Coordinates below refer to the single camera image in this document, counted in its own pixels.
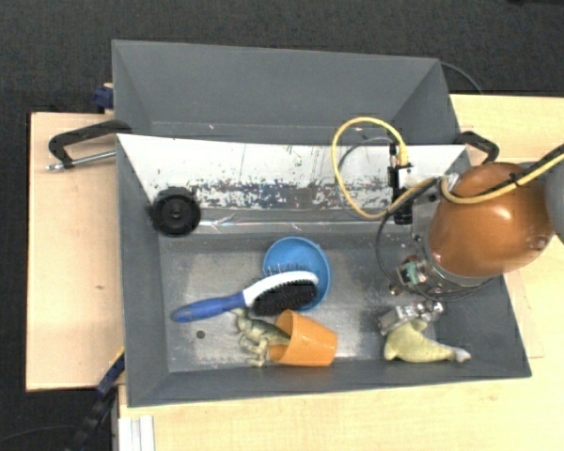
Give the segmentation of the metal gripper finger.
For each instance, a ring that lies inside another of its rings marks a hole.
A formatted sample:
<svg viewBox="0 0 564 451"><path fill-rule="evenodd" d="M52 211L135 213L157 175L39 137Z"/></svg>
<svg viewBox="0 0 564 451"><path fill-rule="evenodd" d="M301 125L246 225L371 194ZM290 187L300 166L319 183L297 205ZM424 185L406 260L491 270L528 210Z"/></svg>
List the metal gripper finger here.
<svg viewBox="0 0 564 451"><path fill-rule="evenodd" d="M421 312L422 305L419 303L396 305L392 307L378 318L381 335L388 335L401 325L418 318Z"/></svg>
<svg viewBox="0 0 564 451"><path fill-rule="evenodd" d="M442 316L443 312L445 311L445 307L442 302L425 301L418 303L416 305L416 310L419 319L423 320L426 323L432 323Z"/></svg>

